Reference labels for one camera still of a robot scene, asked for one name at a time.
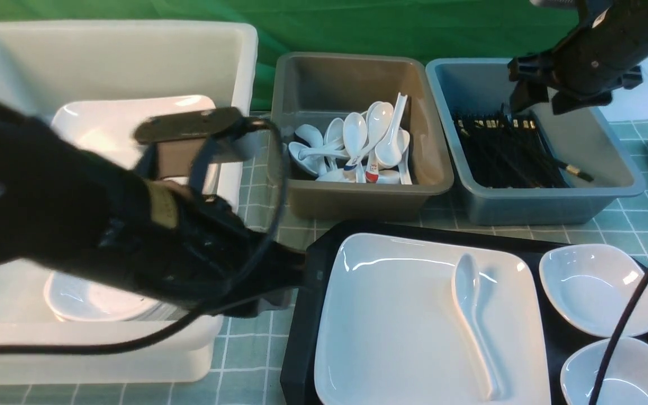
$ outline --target black wire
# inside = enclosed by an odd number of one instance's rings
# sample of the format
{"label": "black wire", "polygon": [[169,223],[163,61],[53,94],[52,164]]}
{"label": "black wire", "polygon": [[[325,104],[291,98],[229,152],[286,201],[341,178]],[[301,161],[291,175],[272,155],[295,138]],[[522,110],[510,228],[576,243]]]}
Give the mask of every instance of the black wire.
{"label": "black wire", "polygon": [[599,365],[599,372],[596,374],[596,380],[594,380],[594,388],[592,389],[591,397],[589,397],[589,405],[596,405],[599,400],[599,393],[601,392],[602,384],[604,384],[604,377],[606,375],[606,370],[609,368],[609,363],[611,362],[611,357],[614,354],[614,349],[617,348],[617,343],[622,337],[624,327],[627,325],[627,321],[632,316],[632,312],[635,311],[637,307],[638,300],[641,298],[641,295],[644,294],[646,285],[648,285],[648,269],[641,277],[640,283],[638,283],[637,288],[635,288],[632,297],[627,303],[627,307],[624,308],[622,317],[619,319],[619,322],[614,328],[614,333],[611,335],[611,339],[606,346],[604,351],[604,356],[601,359],[601,364]]}
{"label": "black wire", "polygon": [[[275,145],[283,144],[281,133],[277,126],[272,121],[265,118],[255,119],[250,122],[250,130],[268,130],[272,136],[276,138]],[[285,201],[286,201],[286,188],[289,180],[289,161],[286,154],[282,153],[281,148],[277,149],[277,153],[281,157],[281,187],[278,193],[277,205],[272,223],[269,225],[267,233],[259,241],[257,247],[249,257],[247,262],[242,267],[242,274],[249,274],[259,264],[260,260],[267,252],[270,244],[272,243],[275,235],[277,234],[278,225],[280,225],[281,217],[284,214]],[[182,329],[191,325],[197,318],[206,314],[206,310],[210,307],[210,301],[203,301],[196,305],[187,315],[182,316],[179,320],[171,325],[155,331],[146,336],[142,336],[130,341],[122,341],[121,343],[108,343],[108,344],[74,344],[74,345],[49,345],[49,344],[2,344],[0,345],[0,354],[79,354],[80,356],[101,356],[102,354],[119,354],[124,352],[132,352],[143,348],[148,348],[154,344],[160,343],[165,339],[171,338],[174,334],[182,331]]]}

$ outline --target blue plastic bin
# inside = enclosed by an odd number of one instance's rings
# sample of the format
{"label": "blue plastic bin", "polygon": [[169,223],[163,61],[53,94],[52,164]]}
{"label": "blue plastic bin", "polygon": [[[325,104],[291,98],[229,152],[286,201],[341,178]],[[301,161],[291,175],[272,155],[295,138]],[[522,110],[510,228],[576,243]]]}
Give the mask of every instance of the blue plastic bin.
{"label": "blue plastic bin", "polygon": [[635,197],[645,180],[599,108],[555,116],[548,103],[532,108],[555,156],[594,176],[585,182],[565,174],[568,189],[488,189],[475,182],[455,123],[454,111],[489,114],[509,102],[509,59],[437,59],[429,79],[463,200],[471,222],[485,226],[586,223],[619,197]]}

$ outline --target green tablecloth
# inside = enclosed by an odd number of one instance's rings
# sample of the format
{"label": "green tablecloth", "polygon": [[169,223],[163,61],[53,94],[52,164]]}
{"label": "green tablecloth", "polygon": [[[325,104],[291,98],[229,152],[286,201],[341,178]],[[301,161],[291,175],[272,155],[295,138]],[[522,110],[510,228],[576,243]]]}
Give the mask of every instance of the green tablecloth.
{"label": "green tablecloth", "polygon": [[277,58],[291,51],[511,57],[553,46],[573,11],[528,0],[0,0],[0,21],[167,19],[239,21],[259,31],[253,110],[272,99]]}

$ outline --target white ceramic spoon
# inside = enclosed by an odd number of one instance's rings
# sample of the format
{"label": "white ceramic spoon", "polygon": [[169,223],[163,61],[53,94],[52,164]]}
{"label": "white ceramic spoon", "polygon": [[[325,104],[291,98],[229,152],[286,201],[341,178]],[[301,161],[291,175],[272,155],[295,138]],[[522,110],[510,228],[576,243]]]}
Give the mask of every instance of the white ceramic spoon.
{"label": "white ceramic spoon", "polygon": [[367,114],[368,144],[358,156],[359,164],[368,155],[367,170],[365,172],[368,183],[377,183],[379,176],[379,165],[376,160],[374,149],[381,139],[386,135],[392,123],[394,107],[388,102],[378,103],[370,113]]}
{"label": "white ceramic spoon", "polygon": [[[309,146],[295,141],[290,142],[287,148],[289,149],[291,158],[296,162],[296,164],[301,167],[302,170],[315,177],[323,176],[327,173],[326,164],[319,164],[320,162],[323,162],[324,157],[329,156],[339,159],[349,158],[349,154],[345,151],[309,148]],[[304,152],[308,152],[309,156],[303,156]]]}
{"label": "white ceramic spoon", "polygon": [[407,96],[399,93],[397,104],[394,106],[391,125],[389,126],[388,131],[386,131],[384,139],[382,139],[375,147],[376,160],[378,160],[381,167],[395,167],[402,159],[402,152],[396,142],[396,136],[399,132],[399,126],[402,123],[402,117],[406,105]]}
{"label": "white ceramic spoon", "polygon": [[[344,120],[344,148],[350,156],[349,162],[354,159],[352,156],[359,156],[362,148],[367,143],[367,122],[358,112],[346,116]],[[365,173],[362,164],[344,165],[345,175],[355,178],[357,182],[363,182]]]}
{"label": "white ceramic spoon", "polygon": [[[344,175],[344,169],[332,170],[323,176],[317,178],[317,182],[339,182],[339,183],[353,183],[351,179]],[[398,185],[399,173],[394,170],[382,170],[376,184],[380,185]]]}
{"label": "white ceramic spoon", "polygon": [[[294,131],[296,136],[306,141],[312,148],[321,148],[324,146],[324,136],[315,126],[304,124],[300,125]],[[326,162],[324,158],[316,159],[317,173],[326,173]]]}
{"label": "white ceramic spoon", "polygon": [[479,301],[481,278],[479,269],[476,268],[474,258],[465,253],[461,256],[452,275],[452,295],[454,306],[460,316],[460,323],[466,329],[466,334],[471,340],[479,359],[479,386],[483,392],[484,400],[496,401],[499,398],[500,388],[496,379],[496,370],[489,349],[486,346],[479,321],[476,318]]}
{"label": "white ceramic spoon", "polygon": [[399,170],[399,182],[401,182],[401,184],[403,185],[411,185],[412,177],[409,173],[409,149],[411,145],[411,135],[409,134],[409,131],[399,128],[399,136],[397,138],[399,142],[399,149],[401,149],[403,154],[403,158],[397,165],[397,169]]}
{"label": "white ceramic spoon", "polygon": [[[334,118],[329,123],[329,126],[326,128],[326,133],[324,133],[324,145],[339,145],[337,150],[344,148],[344,120],[342,118]],[[339,168],[334,158],[326,158],[326,163],[329,166],[329,170],[337,170]]]}

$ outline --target stacked white plates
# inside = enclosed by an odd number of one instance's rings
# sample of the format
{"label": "stacked white plates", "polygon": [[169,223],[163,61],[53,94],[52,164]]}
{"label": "stacked white plates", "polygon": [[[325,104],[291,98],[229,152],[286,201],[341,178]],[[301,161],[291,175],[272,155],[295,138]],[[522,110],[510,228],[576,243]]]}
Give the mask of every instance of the stacked white plates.
{"label": "stacked white plates", "polygon": [[60,321],[164,321],[177,307],[52,272],[44,284],[44,300]]}
{"label": "stacked white plates", "polygon": [[[144,150],[134,141],[133,133],[147,118],[214,107],[214,102],[202,95],[72,102],[57,111],[51,127],[78,148],[130,169]],[[170,180],[185,185],[188,179]],[[216,180],[216,176],[206,177],[205,192],[213,190]],[[59,273],[47,280],[44,300],[61,321],[164,321],[177,310],[151,298]]]}

